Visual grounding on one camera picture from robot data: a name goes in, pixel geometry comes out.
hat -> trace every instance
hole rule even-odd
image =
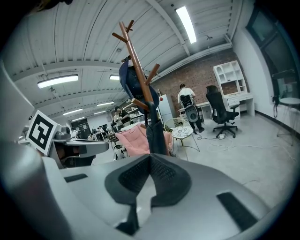
[[[128,60],[126,60],[122,66],[119,69],[119,77],[120,77],[120,83],[125,90],[125,92],[128,94],[128,96],[133,99],[137,99],[141,101],[142,103],[146,103],[145,96],[143,95],[142,88],[140,86],[140,83],[137,79],[135,68],[134,67],[128,67]],[[153,98],[153,102],[155,107],[158,107],[159,105],[159,98],[158,94],[156,93],[155,89],[149,85],[150,93]],[[144,109],[137,106],[138,110],[144,114]]]

window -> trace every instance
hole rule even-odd
[[[280,22],[256,6],[246,28],[266,60],[274,96],[300,98],[298,55]]]

brick wall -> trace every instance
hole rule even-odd
[[[197,104],[207,102],[208,100],[205,96],[207,93],[206,87],[209,85],[215,85],[218,87],[218,82],[212,68],[216,65],[235,60],[238,60],[238,57],[232,49],[217,52],[190,62],[172,71],[168,75],[163,76],[159,80],[156,80],[151,85],[155,89],[159,89],[162,95],[171,95],[176,113],[179,115],[178,110],[181,108],[181,106],[178,104],[177,96],[180,91],[179,86],[181,83],[184,83],[187,88],[191,88],[194,91],[196,94],[195,102]],[[229,94],[236,91],[237,89],[235,82],[228,82],[223,88],[224,94]]]

window frame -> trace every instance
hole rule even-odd
[[[259,13],[262,13],[271,23],[273,30],[266,36],[266,38],[262,41],[255,30],[253,29],[253,24],[258,16]],[[279,92],[279,84],[278,84],[278,79],[279,78],[284,78],[284,77],[289,77],[289,76],[294,76],[295,81],[297,83],[297,92],[298,92],[298,97],[300,98],[300,61],[299,57],[297,55],[297,51],[289,38],[287,32],[285,31],[283,25],[263,6],[258,6],[255,5],[255,8],[252,12],[252,15],[250,17],[250,20],[246,26],[247,31],[250,33],[250,35],[253,37],[254,41],[258,45],[259,49],[262,52],[263,58],[265,59],[269,73],[272,79],[272,86],[273,86],[273,94],[274,96],[280,96]],[[280,36],[286,43],[287,48],[289,50],[289,54],[292,57],[293,60],[293,71],[283,71],[283,72],[278,72],[278,73],[272,73],[271,66],[269,64],[270,60],[268,59],[268,55],[265,51],[265,48],[277,37]]]

black pants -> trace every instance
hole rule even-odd
[[[200,130],[202,128],[202,125],[201,125],[201,119],[200,119],[200,116],[199,116],[199,112],[198,112],[198,109],[197,109],[197,114],[198,114],[198,120],[196,122],[189,122],[189,124],[191,125],[192,129],[195,130],[195,126],[194,126],[194,123],[197,125],[197,128]]]

